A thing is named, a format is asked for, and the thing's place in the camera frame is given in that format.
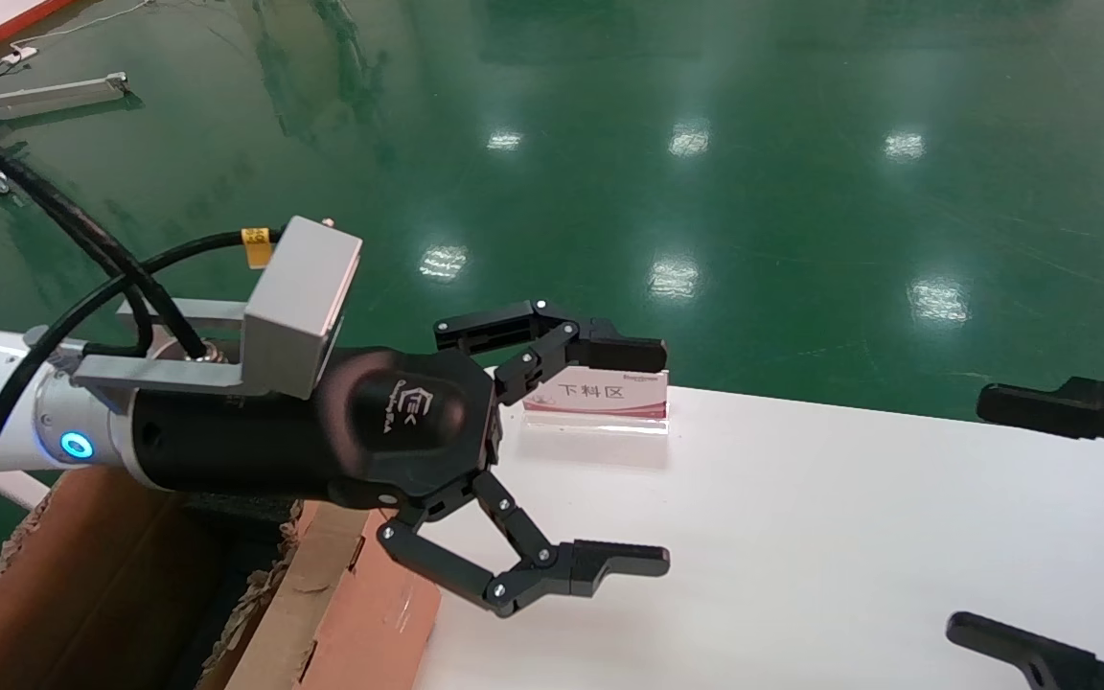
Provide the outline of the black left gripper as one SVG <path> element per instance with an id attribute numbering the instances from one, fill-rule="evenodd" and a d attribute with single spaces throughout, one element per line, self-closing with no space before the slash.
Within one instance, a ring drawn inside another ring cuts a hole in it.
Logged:
<path id="1" fill-rule="evenodd" d="M 544 300 L 442 319 L 434 337 L 445 351 L 337 349 L 309 399 L 140 390 L 128 412 L 124 466 L 140 482 L 181 493 L 417 507 L 378 529 L 382 549 L 399 566 L 498 617 L 552 595 L 594 597 L 609 575 L 665 576 L 666 546 L 552 544 L 486 471 L 496 402 L 514 405 L 567 367 L 660 373 L 669 359 L 665 341 L 620 335 L 606 318 L 577 318 Z M 469 358 L 517 346 L 493 379 Z M 420 537 L 426 521 L 469 499 L 514 550 L 512 567 L 493 573 Z"/>

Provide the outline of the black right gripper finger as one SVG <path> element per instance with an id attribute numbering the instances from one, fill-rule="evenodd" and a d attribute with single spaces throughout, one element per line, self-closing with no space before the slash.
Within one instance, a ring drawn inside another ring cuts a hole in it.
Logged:
<path id="1" fill-rule="evenodd" d="M 1031 689 L 1104 689 L 1104 660 L 1065 643 L 957 611 L 946 625 L 956 646 L 1012 665 Z"/>
<path id="2" fill-rule="evenodd" d="M 1104 440 L 1104 381 L 1073 376 L 1057 390 L 987 384 L 978 393 L 977 417 L 1057 437 Z"/>

